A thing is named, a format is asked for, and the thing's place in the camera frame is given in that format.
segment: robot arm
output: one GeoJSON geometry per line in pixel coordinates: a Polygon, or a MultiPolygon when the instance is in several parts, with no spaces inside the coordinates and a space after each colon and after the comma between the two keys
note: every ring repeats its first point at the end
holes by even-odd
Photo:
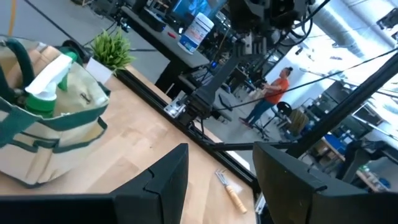
{"type": "Polygon", "coordinates": [[[290,30],[306,14],[306,0],[229,0],[231,28],[266,37],[270,30],[290,30]]]}

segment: green plant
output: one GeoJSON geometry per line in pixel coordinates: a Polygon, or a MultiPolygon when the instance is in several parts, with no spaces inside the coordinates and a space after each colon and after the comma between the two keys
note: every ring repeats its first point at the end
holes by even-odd
{"type": "Polygon", "coordinates": [[[93,44],[93,58],[110,70],[123,70],[135,58],[130,56],[130,43],[122,36],[119,29],[116,35],[112,36],[106,30],[95,37],[93,44]]]}

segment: woman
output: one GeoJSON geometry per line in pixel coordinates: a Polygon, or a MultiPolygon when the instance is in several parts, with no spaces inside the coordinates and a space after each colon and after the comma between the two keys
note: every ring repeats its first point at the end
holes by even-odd
{"type": "Polygon", "coordinates": [[[266,90],[266,94],[264,95],[263,99],[259,100],[259,102],[254,106],[247,118],[239,118],[244,125],[249,128],[253,127],[253,125],[261,118],[261,115],[264,112],[275,106],[280,101],[284,95],[284,92],[289,87],[289,81],[287,77],[289,77],[292,71],[292,67],[284,68],[280,72],[279,78],[271,85],[267,83],[262,84],[263,88],[266,90]]]}

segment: spray bottle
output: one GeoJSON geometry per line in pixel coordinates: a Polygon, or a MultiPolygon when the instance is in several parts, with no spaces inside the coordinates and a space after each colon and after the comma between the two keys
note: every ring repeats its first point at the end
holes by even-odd
{"type": "Polygon", "coordinates": [[[28,92],[26,110],[43,118],[52,118],[57,100],[57,86],[67,91],[67,74],[77,55],[73,52],[61,54],[40,72],[25,88],[28,92]]]}

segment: computer monitor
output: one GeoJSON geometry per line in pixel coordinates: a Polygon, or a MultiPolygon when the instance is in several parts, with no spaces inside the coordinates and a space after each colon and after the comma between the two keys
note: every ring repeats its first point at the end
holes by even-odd
{"type": "Polygon", "coordinates": [[[226,0],[177,0],[172,8],[171,16],[181,20],[185,25],[191,24],[199,12],[213,19],[225,2],[226,0]]]}

